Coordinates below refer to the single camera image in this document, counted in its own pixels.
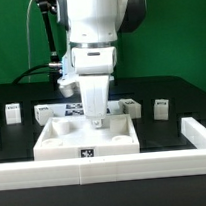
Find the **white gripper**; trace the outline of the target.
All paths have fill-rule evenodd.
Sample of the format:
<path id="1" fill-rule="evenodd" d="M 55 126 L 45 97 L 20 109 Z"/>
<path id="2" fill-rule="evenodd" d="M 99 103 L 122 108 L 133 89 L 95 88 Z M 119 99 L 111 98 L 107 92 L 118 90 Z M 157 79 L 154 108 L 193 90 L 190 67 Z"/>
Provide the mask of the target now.
<path id="1" fill-rule="evenodd" d="M 72 62 L 79 75 L 78 82 L 84 114 L 94 118 L 91 123 L 98 129 L 103 126 L 107 113 L 109 78 L 117 62 L 116 48 L 73 48 Z"/>

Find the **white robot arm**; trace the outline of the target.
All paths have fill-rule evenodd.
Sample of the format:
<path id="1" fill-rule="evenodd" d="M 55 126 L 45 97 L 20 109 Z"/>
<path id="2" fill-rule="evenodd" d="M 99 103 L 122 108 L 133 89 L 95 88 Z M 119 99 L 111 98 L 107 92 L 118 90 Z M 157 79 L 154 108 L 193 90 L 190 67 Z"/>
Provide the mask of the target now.
<path id="1" fill-rule="evenodd" d="M 146 0 L 56 0 L 58 22 L 67 35 L 60 90 L 70 97 L 80 89 L 84 115 L 94 127 L 107 114 L 109 80 L 117 63 L 114 43 L 131 33 L 146 15 Z"/>

